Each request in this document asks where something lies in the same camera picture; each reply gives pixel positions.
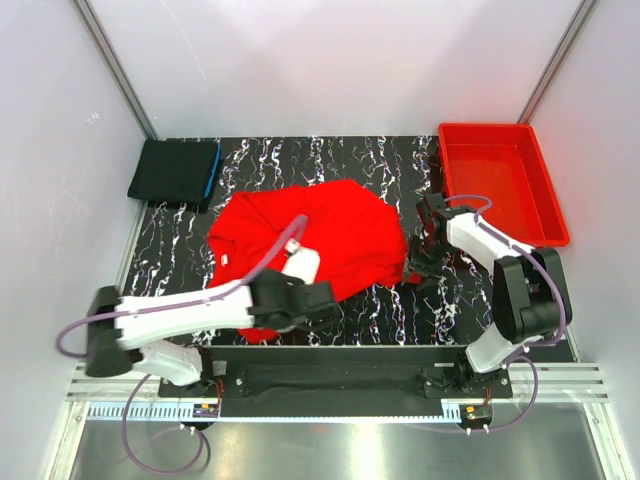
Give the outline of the red t shirt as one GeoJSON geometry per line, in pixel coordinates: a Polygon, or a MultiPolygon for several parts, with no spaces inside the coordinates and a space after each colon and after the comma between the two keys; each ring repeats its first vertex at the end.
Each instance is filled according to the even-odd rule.
{"type": "Polygon", "coordinates": [[[209,230],[216,266],[210,288],[242,278],[299,216],[307,217],[302,246],[320,256],[318,282],[344,301],[374,284],[403,278],[407,243],[396,209],[353,180],[237,192],[209,230]]]}

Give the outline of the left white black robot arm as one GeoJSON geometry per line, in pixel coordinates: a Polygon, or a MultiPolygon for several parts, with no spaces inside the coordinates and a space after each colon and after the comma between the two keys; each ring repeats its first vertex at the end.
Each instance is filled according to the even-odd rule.
{"type": "Polygon", "coordinates": [[[215,386],[212,360],[201,348],[178,346],[171,338],[201,330],[290,331],[340,316],[329,283],[309,284],[272,269],[249,282],[157,297],[122,297],[104,287],[89,314],[85,373],[111,378],[136,370],[203,396],[215,386]]]}

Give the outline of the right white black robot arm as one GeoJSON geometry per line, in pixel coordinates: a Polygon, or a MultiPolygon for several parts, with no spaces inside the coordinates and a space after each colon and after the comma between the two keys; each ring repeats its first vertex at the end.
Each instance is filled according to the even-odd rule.
{"type": "Polygon", "coordinates": [[[484,209],[458,205],[440,193],[416,205],[422,232],[408,241],[404,283],[423,290],[438,284],[444,255],[460,250],[492,278],[492,323],[450,367],[426,368],[428,388],[464,396],[486,395],[517,357],[533,346],[552,346],[572,320],[559,253],[535,248],[488,223],[484,209]]]}

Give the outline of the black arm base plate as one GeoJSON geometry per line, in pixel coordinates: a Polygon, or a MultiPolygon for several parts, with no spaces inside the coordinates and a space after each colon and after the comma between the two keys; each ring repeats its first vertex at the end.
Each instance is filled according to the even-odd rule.
{"type": "Polygon", "coordinates": [[[154,375],[136,395],[134,419],[451,422],[458,406],[526,398],[510,371],[476,374],[458,346],[215,347],[209,377],[179,387],[154,375]]]}

